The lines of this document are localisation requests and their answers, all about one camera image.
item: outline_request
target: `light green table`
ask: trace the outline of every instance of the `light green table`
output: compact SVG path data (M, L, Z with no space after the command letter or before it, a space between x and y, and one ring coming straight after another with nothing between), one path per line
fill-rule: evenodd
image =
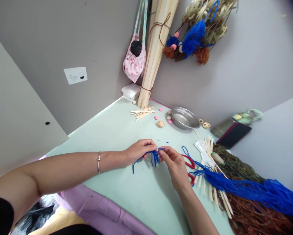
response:
M149 138L158 146L169 145L179 153L183 153L182 146L186 146L191 157L200 161L200 153L194 146L198 139L194 131L181 130L174 124L168 124L168 109L154 101L150 101L149 105L157 106L156 113L135 121L130 116L130 110L139 108L121 98L71 133L67 141L47 156L69 152L124 150L139 139ZM154 116L164 121L165 127L157 127ZM200 138L210 134L202 127L197 133ZM155 168L149 158L135 164L135 174L132 174L132 166L128 166L95 176L84 184L114 201L159 235L191 233L165 163ZM218 212L215 203L208 197L208 190L204 196L203 187L195 185L193 189L219 233L234 234L226 212Z

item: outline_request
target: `white door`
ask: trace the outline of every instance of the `white door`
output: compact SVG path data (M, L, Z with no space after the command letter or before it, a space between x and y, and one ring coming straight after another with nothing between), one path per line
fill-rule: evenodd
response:
M0 176L68 139L0 43Z

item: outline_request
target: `black ball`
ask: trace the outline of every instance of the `black ball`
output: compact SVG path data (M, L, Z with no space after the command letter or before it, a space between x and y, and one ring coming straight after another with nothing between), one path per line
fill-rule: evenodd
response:
M140 41L133 41L130 46L131 53L138 57L142 51L142 43Z

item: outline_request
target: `stainless steel bowl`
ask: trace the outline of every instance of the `stainless steel bowl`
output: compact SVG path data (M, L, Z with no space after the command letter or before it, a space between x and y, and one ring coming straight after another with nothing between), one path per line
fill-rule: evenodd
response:
M182 107L172 107L172 122L181 129L197 129L201 126L199 119L189 110Z

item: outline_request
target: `polka dot bag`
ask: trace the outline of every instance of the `polka dot bag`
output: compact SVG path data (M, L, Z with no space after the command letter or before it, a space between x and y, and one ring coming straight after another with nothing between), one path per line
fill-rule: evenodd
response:
M140 0L139 11L137 15L136 25L134 34L132 36L126 58L123 62L123 71L128 76L128 78L136 83L140 75L144 71L145 61L146 61L146 51L145 51L145 33L146 33L146 17L147 17L147 4L148 0ZM142 19L142 12L144 10L144 22L143 22L143 35L142 43L139 41L139 31Z

